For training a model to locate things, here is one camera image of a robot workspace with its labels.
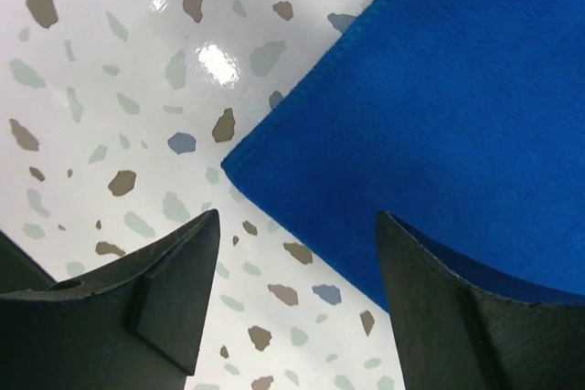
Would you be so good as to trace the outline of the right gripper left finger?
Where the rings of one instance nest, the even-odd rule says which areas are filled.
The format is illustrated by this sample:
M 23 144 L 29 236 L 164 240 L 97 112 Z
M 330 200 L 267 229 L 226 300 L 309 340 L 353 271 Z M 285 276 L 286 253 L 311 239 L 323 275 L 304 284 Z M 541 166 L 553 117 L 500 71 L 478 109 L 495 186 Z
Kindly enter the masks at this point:
M 196 370 L 220 239 L 211 209 L 58 281 L 1 239 L 4 389 L 181 389 Z

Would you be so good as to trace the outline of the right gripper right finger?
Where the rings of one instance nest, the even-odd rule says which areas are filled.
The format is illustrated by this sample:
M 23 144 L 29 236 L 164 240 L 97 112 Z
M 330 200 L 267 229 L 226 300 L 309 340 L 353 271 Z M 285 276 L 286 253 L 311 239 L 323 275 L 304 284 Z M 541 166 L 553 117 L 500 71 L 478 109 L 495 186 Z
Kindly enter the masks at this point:
M 583 388 L 583 296 L 488 267 L 387 212 L 375 238 L 406 388 Z

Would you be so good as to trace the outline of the blue towel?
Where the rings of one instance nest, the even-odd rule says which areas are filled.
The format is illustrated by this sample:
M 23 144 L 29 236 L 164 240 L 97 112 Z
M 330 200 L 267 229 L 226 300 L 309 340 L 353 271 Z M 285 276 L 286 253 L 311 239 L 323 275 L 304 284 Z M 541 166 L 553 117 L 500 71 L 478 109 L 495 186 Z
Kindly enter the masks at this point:
M 584 301 L 584 0 L 374 0 L 223 160 L 379 306 L 386 211 L 472 283 Z

